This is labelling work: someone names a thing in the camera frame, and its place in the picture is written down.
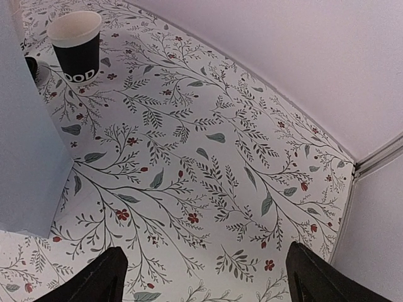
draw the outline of black object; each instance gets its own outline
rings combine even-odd
[[[53,45],[53,48],[64,76],[69,82],[85,82],[98,73],[99,34],[78,46],[62,48]]]
[[[127,258],[111,247],[71,280],[36,302],[122,302]]]
[[[28,64],[28,68],[30,69],[31,76],[33,80],[37,78],[38,72],[38,63],[33,57],[25,57],[26,63]]]
[[[391,302],[347,278],[302,243],[291,244],[285,264],[293,302]]]

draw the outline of red flower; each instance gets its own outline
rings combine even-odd
[[[116,211],[116,215],[118,215],[119,220],[125,221],[128,218],[128,213],[126,209]]]
[[[26,291],[27,293],[31,293],[32,290],[33,290],[32,284],[31,284],[31,283],[26,283],[26,284],[25,284],[25,291]]]
[[[270,261],[266,260],[266,266],[264,267],[264,270],[265,271],[267,271],[267,270],[272,271],[274,266],[275,266],[275,262],[273,260],[270,260]]]
[[[193,214],[189,214],[189,217],[188,217],[188,220],[191,222],[191,223],[198,223],[199,222],[199,218],[197,218],[197,214],[196,213],[193,213]]]
[[[301,182],[301,189],[302,189],[303,191],[308,190],[308,184],[307,184],[306,182]]]
[[[129,146],[132,146],[132,145],[134,145],[135,143],[137,143],[137,140],[136,140],[134,137],[130,137],[130,138],[127,140],[127,143],[129,144]]]
[[[116,78],[116,77],[117,77],[116,74],[108,74],[108,76],[107,76],[107,78],[108,78],[109,80],[113,80],[113,79]]]

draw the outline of black and white cup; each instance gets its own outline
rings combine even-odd
[[[47,34],[67,81],[83,86],[98,75],[101,23],[98,13],[75,11],[49,24]]]

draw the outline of tabletop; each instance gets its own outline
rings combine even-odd
[[[45,30],[82,9],[103,17],[100,72],[73,87]],[[112,246],[124,301],[289,301],[291,242],[329,259],[352,160],[269,84],[123,1],[25,0],[23,16],[74,167],[49,239],[0,234],[2,301],[38,298]]]

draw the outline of white logo on cup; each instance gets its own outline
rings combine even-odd
[[[90,78],[92,78],[95,75],[95,70],[91,69],[90,71],[87,71],[85,73],[85,75],[82,74],[76,74],[74,76],[71,76],[69,74],[64,73],[65,78],[69,81],[69,82],[76,82],[76,83],[80,83],[83,81],[88,81]]]

